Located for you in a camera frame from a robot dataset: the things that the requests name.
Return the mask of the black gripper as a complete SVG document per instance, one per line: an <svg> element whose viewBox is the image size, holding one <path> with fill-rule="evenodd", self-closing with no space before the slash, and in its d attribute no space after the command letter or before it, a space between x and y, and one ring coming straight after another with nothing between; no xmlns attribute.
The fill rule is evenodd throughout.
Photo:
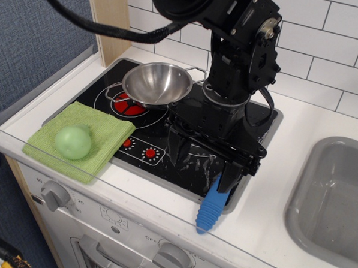
<svg viewBox="0 0 358 268"><path fill-rule="evenodd" d="M223 194L230 192L242 175L253 176L258 171L266 151L247 128L268 123L268 116L251 121L247 103L230 107L197 98L171 103L168 110L168 150L174 166L188 157L191 143L201 146L225 161L218 184L218 193Z"/></svg>

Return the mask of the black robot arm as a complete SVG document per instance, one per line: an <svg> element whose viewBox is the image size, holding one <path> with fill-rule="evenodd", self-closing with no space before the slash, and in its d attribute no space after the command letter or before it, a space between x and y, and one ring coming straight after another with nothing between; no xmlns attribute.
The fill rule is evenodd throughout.
<svg viewBox="0 0 358 268"><path fill-rule="evenodd" d="M243 176L255 175L265 148L248 133L248 103L267 91L280 66L275 45L281 29L272 0L152 0L157 11L177 26L200 23L211 30L209 77L189 98L169 104L169 157L173 164L197 144L224 161L218 192L226 193Z"/></svg>

